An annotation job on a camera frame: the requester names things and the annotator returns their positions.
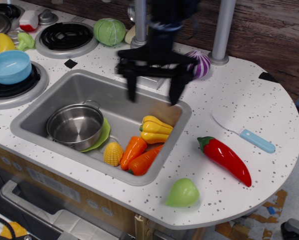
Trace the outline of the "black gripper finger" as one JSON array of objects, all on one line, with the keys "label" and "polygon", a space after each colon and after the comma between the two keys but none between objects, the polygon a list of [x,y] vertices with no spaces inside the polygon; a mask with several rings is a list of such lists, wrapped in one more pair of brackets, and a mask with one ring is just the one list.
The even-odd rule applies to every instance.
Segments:
[{"label": "black gripper finger", "polygon": [[192,72],[185,72],[174,76],[170,82],[169,88],[169,100],[171,105],[176,105],[181,94],[183,93],[185,86],[192,81],[194,75]]},{"label": "black gripper finger", "polygon": [[127,80],[128,98],[130,101],[135,102],[138,76],[134,71],[128,71],[125,78]]}]

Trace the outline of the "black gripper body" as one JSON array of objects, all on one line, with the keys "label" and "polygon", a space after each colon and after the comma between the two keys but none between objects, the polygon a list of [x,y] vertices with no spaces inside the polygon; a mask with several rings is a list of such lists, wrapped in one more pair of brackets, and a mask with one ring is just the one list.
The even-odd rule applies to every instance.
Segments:
[{"label": "black gripper body", "polygon": [[118,51],[117,74],[125,78],[128,74],[162,78],[192,75],[198,61],[175,52],[174,43],[173,37],[150,37],[144,46]]}]

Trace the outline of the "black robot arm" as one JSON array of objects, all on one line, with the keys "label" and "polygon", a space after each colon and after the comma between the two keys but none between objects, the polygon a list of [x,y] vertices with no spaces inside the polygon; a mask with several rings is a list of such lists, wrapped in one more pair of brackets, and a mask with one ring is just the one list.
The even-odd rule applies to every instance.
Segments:
[{"label": "black robot arm", "polygon": [[118,51],[118,74],[127,80],[128,98],[135,101],[137,78],[170,78],[169,100],[175,105],[185,86],[194,79],[193,67],[198,61],[174,52],[173,46],[183,20],[198,10],[197,0],[153,0],[144,46]]}]

